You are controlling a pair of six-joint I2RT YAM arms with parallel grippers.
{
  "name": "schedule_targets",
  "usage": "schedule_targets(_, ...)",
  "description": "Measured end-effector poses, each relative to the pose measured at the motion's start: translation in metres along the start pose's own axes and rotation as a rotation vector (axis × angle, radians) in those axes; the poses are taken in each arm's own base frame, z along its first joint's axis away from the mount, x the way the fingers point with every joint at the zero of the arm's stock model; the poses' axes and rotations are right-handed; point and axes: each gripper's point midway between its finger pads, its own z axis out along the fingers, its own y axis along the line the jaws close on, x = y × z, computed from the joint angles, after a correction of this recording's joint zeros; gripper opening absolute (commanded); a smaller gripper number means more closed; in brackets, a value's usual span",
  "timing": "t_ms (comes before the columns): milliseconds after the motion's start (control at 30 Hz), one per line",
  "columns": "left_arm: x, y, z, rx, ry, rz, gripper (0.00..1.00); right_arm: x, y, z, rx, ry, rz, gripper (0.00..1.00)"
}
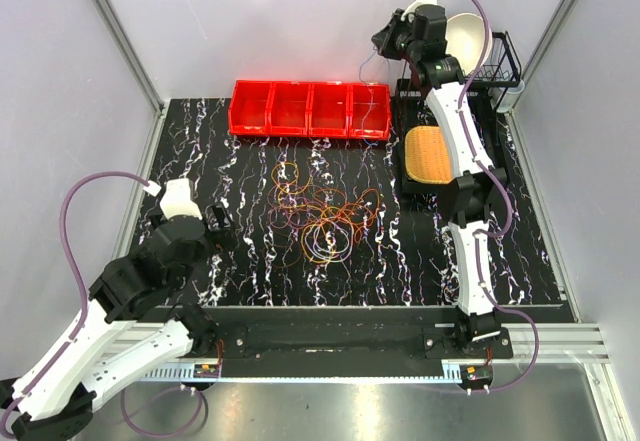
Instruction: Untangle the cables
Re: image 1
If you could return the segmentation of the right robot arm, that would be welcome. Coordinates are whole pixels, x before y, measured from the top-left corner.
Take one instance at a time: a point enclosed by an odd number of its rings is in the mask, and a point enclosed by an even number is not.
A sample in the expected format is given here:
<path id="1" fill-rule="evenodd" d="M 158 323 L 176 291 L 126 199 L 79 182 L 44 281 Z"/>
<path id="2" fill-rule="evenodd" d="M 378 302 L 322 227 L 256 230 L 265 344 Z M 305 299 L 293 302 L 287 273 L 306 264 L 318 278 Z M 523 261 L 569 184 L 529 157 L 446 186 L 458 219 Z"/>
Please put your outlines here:
<path id="1" fill-rule="evenodd" d="M 459 273 L 454 345 L 466 357 L 501 336 L 490 282 L 488 239 L 493 199 L 506 191 L 472 119 L 467 91 L 491 51 L 487 21 L 471 13 L 447 17 L 436 4 L 396 10 L 372 37 L 379 55 L 404 60 L 444 137 L 452 180 L 440 206 L 454 241 Z"/>

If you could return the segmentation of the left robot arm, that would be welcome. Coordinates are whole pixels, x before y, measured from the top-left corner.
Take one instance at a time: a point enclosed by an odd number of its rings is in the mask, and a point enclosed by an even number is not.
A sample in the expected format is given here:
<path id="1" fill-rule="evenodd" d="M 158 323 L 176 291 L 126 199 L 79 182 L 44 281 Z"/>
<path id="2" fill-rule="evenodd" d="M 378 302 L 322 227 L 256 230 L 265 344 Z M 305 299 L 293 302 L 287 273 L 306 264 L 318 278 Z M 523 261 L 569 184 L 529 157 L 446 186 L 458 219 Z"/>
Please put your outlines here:
<path id="1" fill-rule="evenodd" d="M 104 353 L 177 292 L 194 268 L 236 247 L 235 224 L 221 205 L 205 215 L 160 215 L 152 234 L 107 264 L 72 326 L 25 375 L 1 383 L 1 407 L 17 417 L 1 433 L 15 440 L 69 440 L 114 396 L 178 357 L 218 354 L 214 320 L 184 305 L 154 333 L 105 359 Z"/>

